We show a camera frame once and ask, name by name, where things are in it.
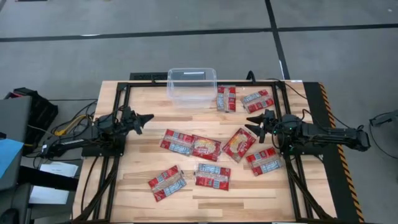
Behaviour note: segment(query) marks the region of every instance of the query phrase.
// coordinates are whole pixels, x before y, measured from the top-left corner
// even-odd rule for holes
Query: yellow and black caution tape
[[[335,119],[334,119],[334,117],[332,116],[332,113],[331,113],[331,108],[330,108],[330,104],[329,104],[328,96],[326,94],[325,87],[323,86],[322,83],[319,83],[319,86],[321,88],[322,97],[323,97],[323,99],[325,101],[326,110],[328,111],[329,121],[330,121],[331,127],[332,128],[336,128]],[[343,146],[342,145],[337,145],[337,148],[338,148],[338,153],[340,154],[341,164],[343,165],[343,168],[344,168],[344,173],[346,174],[348,187],[349,187],[349,189],[351,191],[351,196],[353,198],[353,202],[354,202],[354,205],[355,205],[355,208],[356,208],[356,213],[359,216],[359,222],[364,222],[364,217],[363,217],[363,214],[362,214],[361,206],[359,205],[358,197],[356,196],[353,179],[351,178],[351,174],[350,174],[350,172],[348,170],[347,160],[346,160],[346,158],[344,156]]]

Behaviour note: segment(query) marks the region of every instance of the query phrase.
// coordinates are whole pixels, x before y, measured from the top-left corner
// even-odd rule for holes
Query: white paper
[[[74,177],[77,169],[78,166],[66,164],[64,162],[52,162],[51,164],[43,164],[40,166],[41,171],[63,175],[65,177]],[[68,200],[68,195],[69,191],[67,190],[33,186],[29,203],[65,205]]]

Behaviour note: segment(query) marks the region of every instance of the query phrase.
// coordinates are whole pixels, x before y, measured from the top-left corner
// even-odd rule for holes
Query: wood grain
[[[96,117],[112,112],[116,85],[116,81],[103,82]],[[290,85],[300,94],[305,95],[302,83],[290,83]],[[263,89],[272,93],[271,88],[268,87],[237,87],[236,112],[224,113],[216,111],[215,102],[208,109],[175,108],[166,97],[164,87],[132,88],[129,105],[140,114],[154,113],[155,118],[145,125],[142,135],[130,132],[127,136],[125,153],[120,160],[118,170],[111,221],[269,222],[294,220],[284,168],[255,177],[244,159],[237,164],[222,153],[218,162],[211,162],[199,157],[172,153],[159,147],[159,141],[166,129],[175,129],[187,134],[197,134],[226,142],[239,128],[248,123],[247,117],[257,116],[263,112],[247,114],[240,98]],[[292,113],[302,117],[302,109],[309,110],[306,99],[289,88],[287,92]],[[278,96],[283,105],[280,91]],[[305,115],[304,120],[312,122],[309,114]],[[264,144],[255,143],[246,155],[271,146],[271,137],[267,135]],[[92,162],[93,158],[86,158],[83,163],[73,204],[75,217],[80,214],[81,196]],[[196,186],[193,171],[200,162],[231,168],[230,190]],[[98,188],[101,164],[102,158],[99,158],[88,182],[84,206],[87,206]],[[184,171],[187,186],[166,199],[156,202],[147,182],[175,164]],[[314,157],[303,156],[303,166],[311,193],[326,212],[335,216],[323,164]],[[300,193],[299,195],[302,216],[305,216],[302,195]],[[101,205],[102,216],[106,198],[107,194],[103,197]]]

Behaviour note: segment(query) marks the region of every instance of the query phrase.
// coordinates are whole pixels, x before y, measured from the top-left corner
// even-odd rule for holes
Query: yellow cable
[[[77,122],[81,121],[83,118],[85,118],[86,115],[82,114],[80,116],[78,116],[77,118],[75,118],[71,123],[68,124],[68,126],[65,129],[59,130],[59,131],[55,131],[54,135],[56,136],[62,136],[64,134],[66,134],[68,132],[68,130]]]

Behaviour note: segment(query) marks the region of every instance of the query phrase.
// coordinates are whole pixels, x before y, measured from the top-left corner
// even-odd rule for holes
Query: snack packet
[[[282,161],[273,147],[251,154],[246,160],[255,176],[282,167]]]
[[[158,202],[180,190],[187,183],[182,177],[182,171],[176,165],[148,181],[148,184],[154,193],[156,202]]]
[[[217,88],[217,110],[235,112],[236,88],[235,86],[219,86]]]
[[[160,146],[170,151],[189,156],[192,152],[192,142],[193,137],[191,135],[167,129],[163,140],[160,142]]]
[[[224,145],[223,151],[239,162],[248,149],[256,142],[256,138],[242,128]]]
[[[192,155],[217,162],[221,142],[193,135]]]
[[[248,113],[253,113],[257,110],[273,105],[274,100],[268,94],[267,90],[261,90],[257,93],[245,96],[242,99],[242,104]]]
[[[196,185],[229,190],[229,177],[231,176],[231,169],[229,168],[199,164],[193,175],[196,178]]]

